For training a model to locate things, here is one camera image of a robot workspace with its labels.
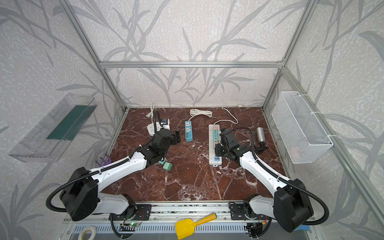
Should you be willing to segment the teal power strip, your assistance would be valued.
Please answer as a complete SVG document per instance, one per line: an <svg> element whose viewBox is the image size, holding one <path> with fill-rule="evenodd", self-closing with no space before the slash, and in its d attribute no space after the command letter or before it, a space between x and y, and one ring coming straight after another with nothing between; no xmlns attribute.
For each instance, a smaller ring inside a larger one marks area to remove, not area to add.
<svg viewBox="0 0 384 240"><path fill-rule="evenodd" d="M191 121L185 121L185 137L187 142L193 141L193 128Z"/></svg>

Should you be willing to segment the long white multicolour power strip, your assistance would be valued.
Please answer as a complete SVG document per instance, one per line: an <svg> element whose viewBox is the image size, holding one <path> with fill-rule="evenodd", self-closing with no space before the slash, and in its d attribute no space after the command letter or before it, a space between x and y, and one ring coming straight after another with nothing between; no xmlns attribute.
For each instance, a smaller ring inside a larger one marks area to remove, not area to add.
<svg viewBox="0 0 384 240"><path fill-rule="evenodd" d="M218 136L214 136L213 125L209 125L209 164L213 167L218 167L222 165L222 157L216 156L216 145L220 143L221 137L220 134Z"/></svg>

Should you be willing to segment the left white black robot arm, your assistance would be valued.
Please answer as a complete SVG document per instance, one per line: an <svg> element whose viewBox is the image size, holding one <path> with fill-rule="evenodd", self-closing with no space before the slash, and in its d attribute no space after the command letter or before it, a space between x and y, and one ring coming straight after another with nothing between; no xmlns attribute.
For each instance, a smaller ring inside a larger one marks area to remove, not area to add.
<svg viewBox="0 0 384 240"><path fill-rule="evenodd" d="M170 146L181 142L180 132L161 129L142 146L121 160L104 167L74 171L67 183L54 190L46 200L46 207L54 212L68 213L72 221L90 215L122 215L135 208L134 201L125 195L105 194L112 183L147 169L166 157Z"/></svg>

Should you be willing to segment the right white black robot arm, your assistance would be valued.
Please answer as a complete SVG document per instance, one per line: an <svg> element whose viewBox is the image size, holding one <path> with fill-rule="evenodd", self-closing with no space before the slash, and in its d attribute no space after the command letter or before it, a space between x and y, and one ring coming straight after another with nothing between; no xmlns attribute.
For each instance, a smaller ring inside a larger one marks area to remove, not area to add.
<svg viewBox="0 0 384 240"><path fill-rule="evenodd" d="M238 163L271 193L271 198L254 196L247 200L252 213L275 219L289 233L301 225L315 226L328 220L330 211L322 199L307 191L299 179L291 180L269 167L249 147L237 142L217 144L215 153Z"/></svg>

